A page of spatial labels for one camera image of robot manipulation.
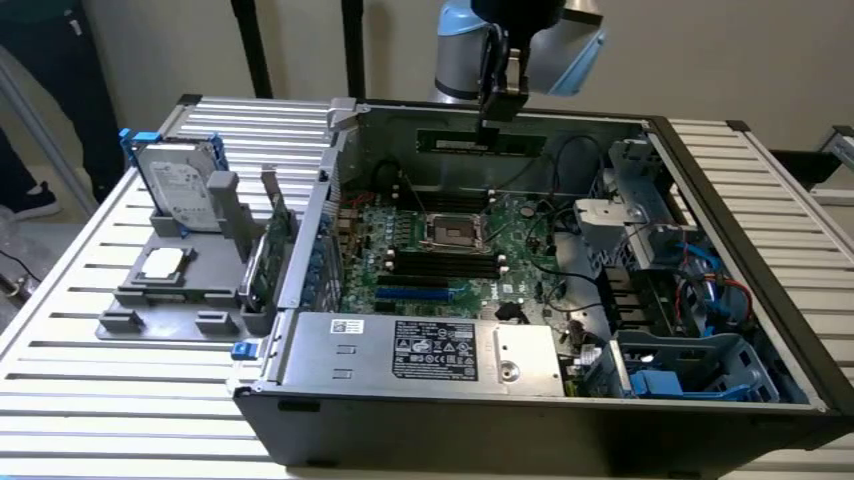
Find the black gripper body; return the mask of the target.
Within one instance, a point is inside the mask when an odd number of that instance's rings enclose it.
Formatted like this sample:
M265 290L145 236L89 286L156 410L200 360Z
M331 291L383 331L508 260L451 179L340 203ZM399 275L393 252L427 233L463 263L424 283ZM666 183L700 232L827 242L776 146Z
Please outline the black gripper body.
M509 122L528 100L527 53L485 46L479 72L479 122Z

